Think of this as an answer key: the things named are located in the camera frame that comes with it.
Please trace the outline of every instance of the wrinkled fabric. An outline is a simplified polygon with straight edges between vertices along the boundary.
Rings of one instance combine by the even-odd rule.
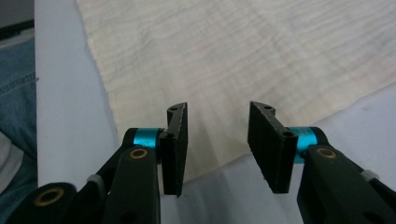
[[[396,80],[391,0],[77,2],[120,139],[189,103],[185,180],[249,152],[251,100],[309,125]]]
[[[23,151],[11,144],[11,141],[0,133],[0,194],[11,182],[21,167]]]
[[[0,132],[23,151],[21,167],[0,194],[1,224],[37,188],[35,102],[35,40],[0,48]]]

